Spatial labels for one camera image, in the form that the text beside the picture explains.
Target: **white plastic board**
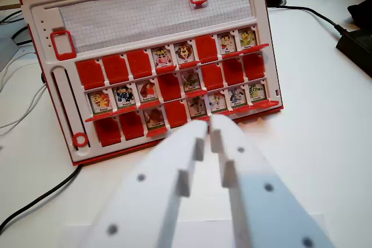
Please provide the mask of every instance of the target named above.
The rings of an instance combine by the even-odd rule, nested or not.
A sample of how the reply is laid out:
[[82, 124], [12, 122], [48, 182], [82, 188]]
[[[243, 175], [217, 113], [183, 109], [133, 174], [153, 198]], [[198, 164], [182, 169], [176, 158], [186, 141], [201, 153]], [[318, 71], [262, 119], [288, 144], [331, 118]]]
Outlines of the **white plastic board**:
[[61, 7], [77, 52], [252, 17], [249, 0], [93, 0]]
[[[281, 95], [264, 0], [208, 0], [206, 4], [203, 4], [202, 8], [193, 7], [190, 0], [181, 0], [178, 2], [173, 0], [142, 0], [142, 3], [138, 0], [132, 0], [131, 3], [129, 3], [129, 0], [22, 1], [23, 14], [30, 25], [41, 66], [51, 92], [51, 98], [55, 104], [66, 144], [74, 163], [85, 163], [86, 160], [98, 156], [108, 157], [114, 154], [128, 152], [129, 150], [133, 150], [129, 148], [139, 148], [158, 139], [170, 136], [178, 127], [176, 124], [173, 125], [170, 122], [168, 113], [165, 112], [165, 107], [169, 102], [181, 102], [186, 109], [187, 122], [191, 121], [192, 115], [190, 108], [192, 104], [190, 106], [188, 105], [187, 94], [184, 92], [180, 76], [180, 72], [187, 68], [181, 68], [179, 58], [177, 58], [176, 54], [180, 43], [185, 41], [193, 48], [194, 58], [197, 64], [192, 67], [189, 66], [189, 69], [196, 69], [199, 73], [199, 79], [203, 89], [201, 93], [205, 94], [203, 92], [208, 90], [208, 94], [216, 93], [219, 97], [224, 96], [229, 112], [223, 113], [228, 113], [230, 118], [235, 119], [272, 109], [281, 109]], [[151, 9], [149, 7], [150, 4], [154, 4], [154, 7]], [[123, 8], [125, 5], [126, 8], [130, 7], [132, 14], [118, 14], [118, 11], [125, 12], [125, 8]], [[128, 20], [127, 16], [129, 15], [134, 16]], [[153, 23], [145, 24], [146, 21], [150, 21], [151, 19]], [[264, 61], [264, 73], [259, 78], [248, 78], [248, 75], [242, 68], [242, 79], [239, 82], [236, 81], [228, 84], [225, 78], [226, 69], [223, 67], [224, 59], [227, 59], [227, 57], [223, 56], [227, 51], [223, 50], [223, 46], [220, 46], [221, 35], [228, 33], [231, 40], [235, 40], [234, 51], [237, 52], [235, 55], [239, 55], [241, 54], [240, 51], [244, 51], [247, 47], [246, 45], [242, 45], [242, 40], [240, 39], [242, 36], [241, 31], [247, 28], [254, 29], [256, 33], [255, 44], [262, 46], [269, 45], [255, 54], [262, 57]], [[57, 45], [58, 52], [60, 51], [61, 53], [64, 53], [63, 50], [65, 47], [72, 49], [67, 31], [72, 35], [72, 40], [74, 41], [72, 45], [74, 45], [74, 49], [77, 49], [77, 53], [67, 53], [68, 58], [59, 60], [61, 57], [56, 55], [55, 45]], [[63, 38], [63, 43], [55, 39], [53, 44], [51, 38], [58, 39], [60, 37]], [[210, 45], [206, 48], [202, 44], [197, 46], [197, 39], [202, 37], [211, 38], [208, 40], [209, 43], [210, 40], [214, 40], [216, 43], [215, 56], [212, 57], [214, 61], [207, 63], [202, 61], [200, 54], [203, 50], [206, 48], [213, 50], [213, 47]], [[169, 58], [171, 57], [175, 68], [168, 73], [173, 73], [177, 77], [181, 88], [181, 96], [172, 97], [173, 99], [164, 98], [164, 88], [160, 89], [156, 58], [153, 56], [155, 53], [154, 50], [160, 48], [165, 48], [170, 52]], [[136, 76], [135, 65], [137, 65], [137, 62], [133, 60], [133, 57], [132, 61], [130, 61], [130, 55], [128, 55], [132, 51], [143, 53], [144, 60], [141, 60], [143, 57], [136, 60], [139, 63], [145, 61], [147, 55], [149, 56], [148, 64], [151, 69], [144, 76]], [[119, 57], [121, 60], [120, 63], [125, 63], [128, 71], [127, 80], [110, 80], [110, 72], [108, 71], [110, 66], [104, 65], [104, 58], [107, 59], [107, 56]], [[238, 61], [240, 65], [243, 64], [242, 60], [243, 57], [239, 56]], [[93, 64], [90, 65], [93, 70], [87, 70], [85, 73], [89, 75], [89, 73], [101, 71], [103, 78], [99, 78], [99, 83], [85, 87], [86, 84], [81, 78], [81, 72], [78, 71], [77, 65], [81, 65], [82, 62], [91, 63], [92, 61]], [[209, 82], [208, 87], [207, 83], [205, 83], [205, 73], [202, 71], [203, 69], [207, 69], [204, 68], [207, 64], [217, 65], [219, 70], [215, 67], [214, 70], [221, 72], [222, 84], [219, 83], [216, 87], [212, 87], [212, 84]], [[68, 80], [67, 83], [60, 83], [54, 79], [53, 75], [55, 75], [54, 71], [56, 69], [60, 69], [61, 72], [65, 73]], [[122, 72], [115, 71], [115, 73], [122, 75], [120, 78], [123, 77], [124, 74]], [[154, 122], [156, 125], [149, 122], [150, 112], [145, 107], [142, 107], [144, 101], [140, 100], [138, 95], [137, 85], [148, 79], [153, 80], [159, 100], [159, 105], [152, 104], [151, 106], [152, 108], [157, 106], [157, 110], [161, 110], [163, 117], [163, 119], [160, 117], [158, 121]], [[255, 100], [248, 98], [250, 94], [249, 85], [253, 83], [265, 85], [265, 96], [267, 101], [270, 102], [270, 107], [257, 106], [257, 108], [250, 110], [232, 112], [228, 90], [231, 87], [240, 87], [245, 92], [247, 104], [253, 106], [253, 101]], [[120, 122], [121, 116], [125, 118], [127, 111], [122, 111], [122, 107], [118, 107], [116, 95], [114, 95], [117, 92], [115, 88], [125, 86], [133, 90], [133, 102], [135, 102], [136, 111], [140, 117], [140, 124], [137, 123], [136, 127], [141, 126], [143, 128], [143, 133], [134, 137], [131, 137], [127, 133], [128, 129], [125, 124], [128, 124], [129, 121]], [[74, 98], [61, 99], [61, 91], [72, 92]], [[105, 101], [102, 104], [99, 103], [99, 106], [101, 107], [102, 105], [101, 108], [104, 111], [97, 111], [97, 104], [96, 106], [92, 105], [92, 101], [98, 100], [98, 97], [103, 97], [101, 91], [106, 92], [107, 96], [104, 98]], [[210, 101], [207, 95], [202, 96], [202, 99], [206, 109], [203, 117], [205, 116], [205, 119], [207, 119], [212, 116]], [[110, 106], [104, 107], [104, 104], [108, 100]], [[71, 117], [71, 114], [66, 114], [66, 112], [78, 113], [74, 113], [75, 116]], [[113, 127], [112, 129], [107, 128], [107, 130], [104, 128], [106, 129], [105, 132], [99, 134], [97, 125], [103, 123], [101, 118], [109, 121], [112, 119], [114, 122], [110, 122], [110, 127]], [[110, 140], [114, 140], [105, 141], [102, 135], [108, 135]]]

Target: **red ring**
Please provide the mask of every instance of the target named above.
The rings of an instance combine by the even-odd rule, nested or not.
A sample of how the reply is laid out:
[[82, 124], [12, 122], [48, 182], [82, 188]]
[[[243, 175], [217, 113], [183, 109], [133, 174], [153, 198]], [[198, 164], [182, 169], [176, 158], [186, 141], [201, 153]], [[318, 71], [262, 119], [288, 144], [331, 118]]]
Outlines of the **red ring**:
[[[84, 142], [83, 143], [78, 143], [77, 142], [77, 138], [79, 136], [83, 136], [84, 137]], [[79, 132], [79, 133], [76, 133], [73, 137], [72, 137], [72, 142], [74, 143], [74, 146], [78, 147], [78, 148], [83, 148], [85, 145], [88, 144], [88, 136], [86, 133], [82, 133], [82, 132]]]

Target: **cartoon lion picture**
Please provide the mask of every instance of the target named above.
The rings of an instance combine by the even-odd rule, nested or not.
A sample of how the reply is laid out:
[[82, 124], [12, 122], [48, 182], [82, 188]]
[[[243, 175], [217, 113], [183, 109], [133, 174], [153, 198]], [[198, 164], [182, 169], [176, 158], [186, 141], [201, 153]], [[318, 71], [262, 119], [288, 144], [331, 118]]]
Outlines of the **cartoon lion picture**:
[[177, 50], [177, 56], [180, 59], [188, 59], [192, 55], [192, 48], [186, 44], [186, 43], [181, 43], [180, 47]]

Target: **screw hole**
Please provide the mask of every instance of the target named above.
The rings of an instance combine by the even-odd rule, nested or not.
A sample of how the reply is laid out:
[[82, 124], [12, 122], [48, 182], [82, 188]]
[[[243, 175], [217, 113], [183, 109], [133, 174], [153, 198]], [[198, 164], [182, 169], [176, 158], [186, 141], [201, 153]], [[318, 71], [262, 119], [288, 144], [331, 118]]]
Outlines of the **screw hole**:
[[109, 225], [109, 227], [107, 228], [107, 234], [114, 235], [116, 233], [117, 233], [117, 225], [115, 224]]
[[304, 247], [313, 247], [314, 246], [313, 241], [310, 238], [302, 239], [302, 244], [304, 245]]
[[137, 177], [138, 181], [143, 181], [145, 179], [146, 179], [146, 176], [144, 174], [139, 174], [138, 177]]
[[272, 192], [274, 190], [274, 187], [270, 183], [265, 184], [264, 188], [268, 192]]

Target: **black power adapter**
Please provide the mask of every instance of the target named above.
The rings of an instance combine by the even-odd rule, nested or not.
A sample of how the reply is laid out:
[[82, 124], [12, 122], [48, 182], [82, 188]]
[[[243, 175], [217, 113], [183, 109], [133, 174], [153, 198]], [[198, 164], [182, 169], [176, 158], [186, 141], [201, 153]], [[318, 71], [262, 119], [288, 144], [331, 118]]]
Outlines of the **black power adapter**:
[[372, 33], [356, 30], [341, 35], [336, 48], [372, 78]]

